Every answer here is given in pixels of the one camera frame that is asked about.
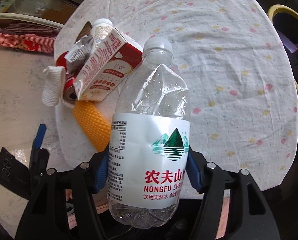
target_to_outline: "white bottle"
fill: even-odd
[[[95,20],[92,24],[92,29],[90,30],[90,35],[94,38],[94,42],[92,44],[92,48],[90,51],[90,55],[94,53],[99,44],[104,40],[105,37],[111,32],[113,29],[112,21],[109,19],[98,19]]]
[[[117,221],[146,229],[162,226],[177,209],[191,110],[185,81],[170,69],[170,42],[149,39],[142,59],[112,119],[108,206]]]

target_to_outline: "bottle cap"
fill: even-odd
[[[147,49],[166,49],[172,53],[172,45],[170,41],[160,38],[160,37],[153,37],[148,39],[144,45],[144,51]]]
[[[112,21],[110,21],[109,19],[105,19],[105,18],[102,18],[102,19],[98,19],[98,20],[95,20],[93,23],[92,23],[92,27],[96,26],[96,25],[100,25],[100,24],[107,24],[107,25],[110,25],[112,26]]]

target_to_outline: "black device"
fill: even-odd
[[[45,126],[40,125],[33,142],[29,169],[5,148],[0,152],[0,184],[29,199],[15,240],[78,239],[69,230],[65,189],[73,192],[79,239],[108,239],[91,194],[97,194],[99,185],[104,185],[109,145],[103,152],[94,154],[89,162],[83,162],[71,171],[46,170],[49,153],[40,149],[44,132]],[[215,239],[225,189],[230,189],[230,206],[226,233],[220,239],[280,239],[271,210],[246,169],[224,171],[189,147],[186,170],[193,187],[204,193],[189,240]]]

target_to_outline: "white bedsheet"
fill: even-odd
[[[167,38],[191,95],[190,145],[229,171],[248,169],[261,190],[281,183],[297,147],[297,93],[283,45],[256,0],[85,0],[55,41],[69,50],[87,21],[110,19],[140,45]],[[121,85],[101,103],[110,120]],[[61,149],[72,166],[95,149],[58,105]],[[201,198],[185,179],[182,198]]]

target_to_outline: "red and white carton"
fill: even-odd
[[[102,101],[141,62],[142,47],[114,28],[74,81],[78,100]]]

